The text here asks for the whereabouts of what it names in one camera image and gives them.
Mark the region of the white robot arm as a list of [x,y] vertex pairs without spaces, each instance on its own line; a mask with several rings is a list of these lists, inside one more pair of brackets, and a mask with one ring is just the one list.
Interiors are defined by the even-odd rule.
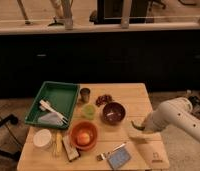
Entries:
[[162,132],[169,124],[178,127],[200,143],[200,120],[191,114],[193,105],[180,97],[161,102],[143,122],[145,133]]

